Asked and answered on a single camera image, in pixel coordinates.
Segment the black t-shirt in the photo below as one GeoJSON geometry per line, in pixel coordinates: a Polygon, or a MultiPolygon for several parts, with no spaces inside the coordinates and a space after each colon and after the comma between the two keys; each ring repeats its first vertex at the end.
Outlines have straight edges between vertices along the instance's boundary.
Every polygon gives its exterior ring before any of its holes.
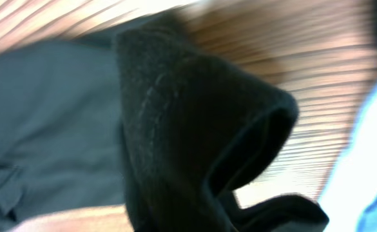
{"type": "Polygon", "coordinates": [[[2,53],[0,231],[114,204],[136,231],[322,231],[304,197],[233,195],[297,118],[292,95],[202,51],[171,12],[2,53]]]}

